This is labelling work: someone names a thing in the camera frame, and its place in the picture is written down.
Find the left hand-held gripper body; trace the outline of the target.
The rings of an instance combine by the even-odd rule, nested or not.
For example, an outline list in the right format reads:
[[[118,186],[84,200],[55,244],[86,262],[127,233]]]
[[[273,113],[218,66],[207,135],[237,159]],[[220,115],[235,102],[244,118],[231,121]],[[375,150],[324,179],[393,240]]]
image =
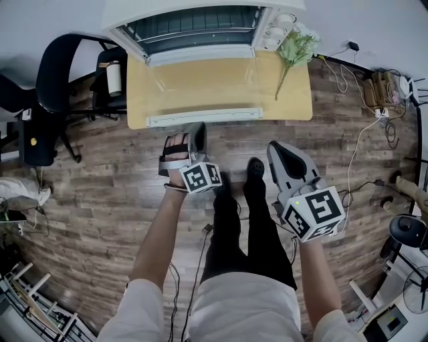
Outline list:
[[[173,183],[170,171],[178,172],[180,184]],[[169,177],[170,182],[165,184],[166,188],[187,194],[206,192],[223,185],[218,165],[208,161],[205,154],[195,157],[188,155],[183,159],[166,159],[161,156],[158,173],[160,176]]]

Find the person's left hand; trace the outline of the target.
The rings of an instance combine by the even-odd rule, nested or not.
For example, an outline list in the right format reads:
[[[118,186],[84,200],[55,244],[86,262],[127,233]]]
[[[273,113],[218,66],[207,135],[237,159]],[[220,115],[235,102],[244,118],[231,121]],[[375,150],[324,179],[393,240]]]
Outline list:
[[[189,135],[178,133],[169,136],[166,139],[163,149],[163,156],[166,159],[183,159],[189,154]]]

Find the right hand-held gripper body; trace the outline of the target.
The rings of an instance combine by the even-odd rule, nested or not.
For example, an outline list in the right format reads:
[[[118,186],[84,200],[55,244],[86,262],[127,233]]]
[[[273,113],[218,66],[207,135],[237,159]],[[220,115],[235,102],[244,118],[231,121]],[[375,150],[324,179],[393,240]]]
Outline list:
[[[273,207],[281,223],[287,224],[300,242],[334,236],[345,219],[336,188],[319,176],[292,195],[279,193]]]

